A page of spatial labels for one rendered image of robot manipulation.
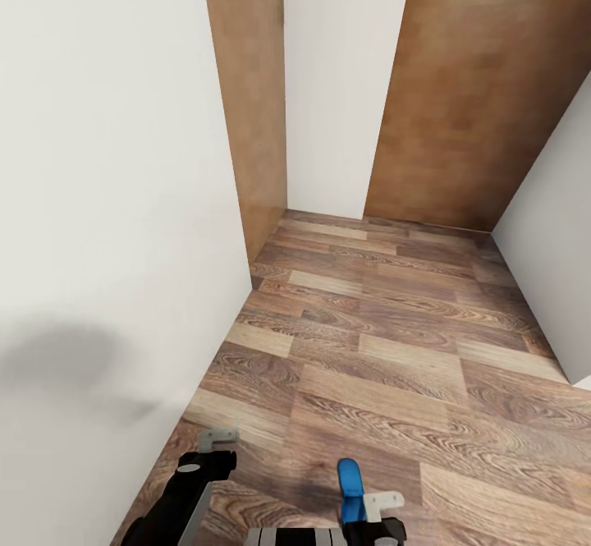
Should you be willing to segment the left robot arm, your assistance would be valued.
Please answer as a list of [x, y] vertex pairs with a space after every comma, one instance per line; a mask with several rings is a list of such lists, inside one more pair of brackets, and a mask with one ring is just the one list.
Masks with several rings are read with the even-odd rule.
[[185, 452], [163, 496], [146, 517], [129, 527], [121, 546], [191, 546], [206, 515], [213, 481], [236, 469], [236, 452], [214, 451], [213, 444], [236, 443], [237, 429], [203, 429], [199, 450]]

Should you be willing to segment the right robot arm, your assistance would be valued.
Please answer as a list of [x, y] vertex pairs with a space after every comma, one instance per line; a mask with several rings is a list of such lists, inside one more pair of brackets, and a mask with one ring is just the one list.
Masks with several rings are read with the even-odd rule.
[[398, 491], [380, 491], [363, 495], [366, 521], [347, 522], [342, 527], [347, 546], [405, 546], [405, 525], [396, 517], [380, 517], [380, 511], [404, 506]]

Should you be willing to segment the sandal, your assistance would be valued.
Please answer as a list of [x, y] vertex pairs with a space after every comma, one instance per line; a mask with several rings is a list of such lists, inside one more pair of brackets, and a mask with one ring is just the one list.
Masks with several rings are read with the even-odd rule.
[[364, 489], [358, 463], [351, 458], [342, 459], [338, 474], [342, 493], [342, 527], [347, 522], [366, 521]]

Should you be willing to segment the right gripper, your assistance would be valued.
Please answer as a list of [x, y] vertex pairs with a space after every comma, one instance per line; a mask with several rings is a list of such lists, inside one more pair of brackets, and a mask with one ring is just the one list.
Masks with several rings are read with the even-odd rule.
[[396, 540], [400, 541], [401, 546], [405, 546], [404, 542], [407, 540], [405, 525], [396, 517], [385, 517], [381, 522], [371, 524], [367, 521], [347, 522], [342, 527], [347, 546], [368, 546], [370, 537], [375, 532], [390, 532]]

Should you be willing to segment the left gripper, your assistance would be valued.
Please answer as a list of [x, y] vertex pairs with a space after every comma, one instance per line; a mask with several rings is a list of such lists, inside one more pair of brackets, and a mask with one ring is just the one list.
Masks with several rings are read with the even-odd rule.
[[181, 457], [179, 467], [186, 462], [205, 461], [212, 469], [213, 481], [227, 480], [230, 471], [236, 469], [236, 452], [213, 451], [212, 453], [185, 452]]

